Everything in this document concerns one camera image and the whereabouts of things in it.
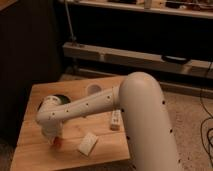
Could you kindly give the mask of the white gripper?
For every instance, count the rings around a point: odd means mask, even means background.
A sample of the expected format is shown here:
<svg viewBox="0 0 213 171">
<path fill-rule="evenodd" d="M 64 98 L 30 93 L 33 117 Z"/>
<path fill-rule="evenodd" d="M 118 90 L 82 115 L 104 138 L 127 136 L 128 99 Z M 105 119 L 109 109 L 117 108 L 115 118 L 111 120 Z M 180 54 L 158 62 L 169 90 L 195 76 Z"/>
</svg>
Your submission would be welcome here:
<svg viewBox="0 0 213 171">
<path fill-rule="evenodd" d="M 43 136 L 52 143 L 56 138 L 62 137 L 62 125 L 61 124 L 50 124 L 43 126 L 41 129 Z"/>
</svg>

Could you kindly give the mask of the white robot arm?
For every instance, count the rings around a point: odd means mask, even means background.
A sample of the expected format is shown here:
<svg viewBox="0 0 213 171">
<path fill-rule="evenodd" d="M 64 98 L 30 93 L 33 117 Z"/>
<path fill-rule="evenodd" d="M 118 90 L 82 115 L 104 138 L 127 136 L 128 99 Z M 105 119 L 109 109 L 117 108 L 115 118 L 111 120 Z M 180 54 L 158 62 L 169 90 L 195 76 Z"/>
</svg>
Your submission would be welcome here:
<svg viewBox="0 0 213 171">
<path fill-rule="evenodd" d="M 43 135 L 51 140 L 62 123 L 76 117 L 119 110 L 131 161 L 136 171 L 182 171 L 165 98 L 158 81 L 144 72 L 127 75 L 108 89 L 63 104 L 57 96 L 43 100 L 36 115 Z"/>
</svg>

